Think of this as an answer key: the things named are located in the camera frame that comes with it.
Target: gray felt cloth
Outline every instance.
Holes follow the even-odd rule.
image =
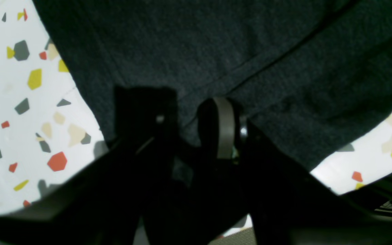
[[[198,105],[241,103],[311,170],[392,111],[392,0],[34,0],[106,141],[115,86],[167,86],[180,133]]]

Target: red shape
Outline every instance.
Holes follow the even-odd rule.
[[[23,20],[26,21],[28,19],[27,12],[23,9]]]
[[[17,163],[13,163],[8,167],[8,170],[12,173],[14,173],[14,171],[16,171],[17,168]]]
[[[362,182],[362,175],[360,172],[353,172],[352,178],[358,182]]]
[[[40,59],[46,60],[46,52],[45,52],[45,51],[43,51],[42,53],[40,53],[39,56],[40,56]]]
[[[8,121],[5,121],[1,124],[1,127],[3,127],[3,129],[10,127],[10,123]]]
[[[63,152],[59,152],[51,157],[48,166],[55,172],[61,171],[66,167],[67,159]]]

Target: dark gray fabric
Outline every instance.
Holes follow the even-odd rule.
[[[34,3],[108,142],[116,85],[176,89],[193,144],[198,105],[229,96],[307,169],[392,111],[392,0]]]

